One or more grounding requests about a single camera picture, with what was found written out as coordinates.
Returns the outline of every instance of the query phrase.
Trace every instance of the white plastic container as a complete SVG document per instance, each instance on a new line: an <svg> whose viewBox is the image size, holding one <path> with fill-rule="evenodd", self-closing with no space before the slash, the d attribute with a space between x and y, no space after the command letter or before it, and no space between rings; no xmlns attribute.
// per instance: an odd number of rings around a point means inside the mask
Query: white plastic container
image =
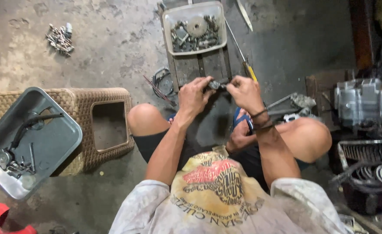
<svg viewBox="0 0 382 234"><path fill-rule="evenodd" d="M195 16L204 17L204 15L214 15L214 17L217 19L221 44L203 50L196 50L190 52L174 52L171 40L171 29L175 26L178 20L188 21L194 18ZM182 6L179 8L172 8L164 11L162 19L163 30L165 33L165 38L167 40L168 51L173 56L201 54L212 50L218 50L227 44L227 29L225 27L223 5L218 1L197 3Z"/></svg>

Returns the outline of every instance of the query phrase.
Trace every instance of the gear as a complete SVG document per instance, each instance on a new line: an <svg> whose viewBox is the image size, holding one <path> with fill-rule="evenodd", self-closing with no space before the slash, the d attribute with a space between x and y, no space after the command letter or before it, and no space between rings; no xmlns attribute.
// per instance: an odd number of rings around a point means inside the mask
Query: gear
<svg viewBox="0 0 382 234"><path fill-rule="evenodd" d="M188 21L187 32L192 37L200 37L207 31L207 22L203 17L194 17Z"/></svg>

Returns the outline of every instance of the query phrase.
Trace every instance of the black rubber hose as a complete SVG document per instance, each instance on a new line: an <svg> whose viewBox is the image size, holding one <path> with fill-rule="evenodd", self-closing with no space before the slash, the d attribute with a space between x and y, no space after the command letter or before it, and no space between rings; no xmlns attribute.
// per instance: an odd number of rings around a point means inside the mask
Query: black rubber hose
<svg viewBox="0 0 382 234"><path fill-rule="evenodd" d="M11 143L11 147L9 147L9 150L11 149L16 149L17 146L19 145L19 141L21 141L21 135L24 129L27 127L30 127L31 125L35 124L35 122L38 122L40 120L48 120L48 119L55 119L55 118L61 118L64 117L62 113L59 114L46 114L46 115L38 115L35 117L32 117L30 119L27 119L19 128L18 131L16 132L16 135Z"/></svg>

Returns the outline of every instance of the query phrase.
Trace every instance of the screwdriver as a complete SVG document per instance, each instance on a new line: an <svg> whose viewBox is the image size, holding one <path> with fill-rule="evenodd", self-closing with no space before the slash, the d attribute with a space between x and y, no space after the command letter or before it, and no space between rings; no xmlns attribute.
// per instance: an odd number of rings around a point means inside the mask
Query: screwdriver
<svg viewBox="0 0 382 234"><path fill-rule="evenodd" d="M242 51L240 50L239 44L237 44L236 38L234 37L234 34L233 34L233 32L231 31L231 28L230 28L230 26L229 26L228 23L227 23L227 20L226 20L226 19L224 19L224 20L225 20L225 24L227 25L228 29L230 30L231 37L233 37L233 40L234 40L234 42L236 43L237 48L239 49L240 55L241 55L242 58L243 58L243 67L244 67L244 70L246 71L246 75L247 75L248 77L252 78L254 81L257 81L255 72L253 72L253 68L250 66L250 64L248 63L248 61L246 61L246 59L244 58L243 53L242 53Z"/></svg>

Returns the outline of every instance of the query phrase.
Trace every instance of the black shorts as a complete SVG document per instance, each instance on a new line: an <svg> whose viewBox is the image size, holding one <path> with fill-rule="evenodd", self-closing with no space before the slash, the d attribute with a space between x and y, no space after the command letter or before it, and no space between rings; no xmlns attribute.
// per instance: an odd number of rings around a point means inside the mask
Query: black shorts
<svg viewBox="0 0 382 234"><path fill-rule="evenodd" d="M151 158L153 152L157 148L158 144L161 142L162 138L168 130L157 133L149 136L133 136L133 139L138 146L139 152L142 154L143 159L148 163ZM203 153L201 149L197 149L192 147L192 145L185 139L184 145L182 147L181 155L179 157L179 163L177 167L177 171L181 170L185 164L188 162L190 157L197 155L199 153ZM233 153L229 156L231 159L239 162L247 176L255 178L263 190L268 191L268 187L265 181L265 177L263 176L262 171L262 163L261 163L261 154L259 152L258 145L247 146L245 149ZM309 166L308 163L303 162L301 160L296 159L299 169L303 170Z"/></svg>

